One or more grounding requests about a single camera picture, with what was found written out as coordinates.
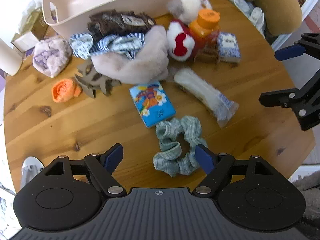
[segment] basket handle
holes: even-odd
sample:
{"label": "basket handle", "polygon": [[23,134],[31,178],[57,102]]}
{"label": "basket handle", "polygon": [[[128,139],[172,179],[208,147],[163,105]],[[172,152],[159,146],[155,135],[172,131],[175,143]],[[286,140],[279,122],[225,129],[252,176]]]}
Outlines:
{"label": "basket handle", "polygon": [[56,22],[52,19],[52,14],[50,9],[50,0],[42,0],[42,13],[44,16],[44,21],[48,25],[52,25],[58,22],[58,18]]}

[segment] small box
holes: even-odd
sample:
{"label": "small box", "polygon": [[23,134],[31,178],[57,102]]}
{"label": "small box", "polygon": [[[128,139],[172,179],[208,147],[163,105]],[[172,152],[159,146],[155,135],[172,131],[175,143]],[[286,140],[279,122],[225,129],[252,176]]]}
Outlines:
{"label": "small box", "polygon": [[240,62],[240,50],[234,34],[221,32],[218,36],[217,46],[221,61],[231,63]]}
{"label": "small box", "polygon": [[25,52],[42,40],[47,28],[48,25],[44,21],[42,9],[38,8],[29,15],[21,34],[16,33],[11,43],[19,51]]}
{"label": "small box", "polygon": [[129,91],[147,128],[176,114],[159,82],[134,86]]}

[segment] blue and white fabric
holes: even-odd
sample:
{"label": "blue and white fabric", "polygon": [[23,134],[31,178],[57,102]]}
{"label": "blue and white fabric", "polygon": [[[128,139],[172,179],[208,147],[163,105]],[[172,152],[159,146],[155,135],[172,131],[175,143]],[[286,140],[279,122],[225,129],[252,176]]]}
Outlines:
{"label": "blue and white fabric", "polygon": [[[198,118],[184,116],[181,119],[161,121],[156,125],[156,135],[162,152],[153,156],[153,165],[158,171],[164,171],[171,177],[177,173],[190,175],[200,167],[196,160],[196,146],[207,142],[201,138],[201,124]],[[177,136],[184,133],[184,139],[190,144],[190,151],[181,157],[182,149]]]}
{"label": "blue and white fabric", "polygon": [[69,44],[73,54],[82,59],[107,52],[124,54],[128,59],[134,59],[136,53],[143,48],[145,41],[143,33],[130,33],[125,36],[111,34],[98,42],[93,41],[90,33],[77,33],[70,37]]}

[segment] white cup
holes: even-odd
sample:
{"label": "white cup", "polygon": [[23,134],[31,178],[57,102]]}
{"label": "white cup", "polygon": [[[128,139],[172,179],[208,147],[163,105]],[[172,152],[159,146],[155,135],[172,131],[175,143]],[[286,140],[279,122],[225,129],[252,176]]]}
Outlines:
{"label": "white cup", "polygon": [[0,68],[9,75],[15,75],[21,67],[22,57],[0,39]]}

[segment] wood grain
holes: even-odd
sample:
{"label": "wood grain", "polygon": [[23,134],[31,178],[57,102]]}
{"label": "wood grain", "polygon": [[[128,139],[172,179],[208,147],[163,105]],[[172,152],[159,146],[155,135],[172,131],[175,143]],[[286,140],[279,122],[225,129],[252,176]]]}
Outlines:
{"label": "wood grain", "polygon": [[[227,152],[240,159],[258,154],[289,177],[314,147],[312,131],[301,131],[290,109],[265,108],[258,98],[262,92],[291,88],[292,81],[268,43],[235,6],[228,0],[210,2],[221,13],[222,31],[236,35],[241,63],[215,66],[196,62],[192,68],[240,107],[228,125],[220,129],[215,117],[195,97],[172,82],[162,82],[176,117],[198,117],[202,135],[213,152]],[[164,16],[157,23],[168,26],[169,20]],[[35,156],[47,165],[58,155],[80,159],[90,153],[103,153],[115,143],[123,145],[124,159],[114,177],[127,190],[193,189],[205,176],[201,169],[174,178],[154,169],[152,157],[160,150],[155,128],[147,129],[141,121],[128,92],[131,85],[116,87],[110,97],[98,92],[96,99],[82,94],[66,103],[52,101],[52,85],[73,76],[80,63],[82,60],[74,57],[57,78],[51,79],[36,71],[28,58],[18,74],[8,78],[4,131],[15,189],[19,190],[21,165],[27,156]]]}

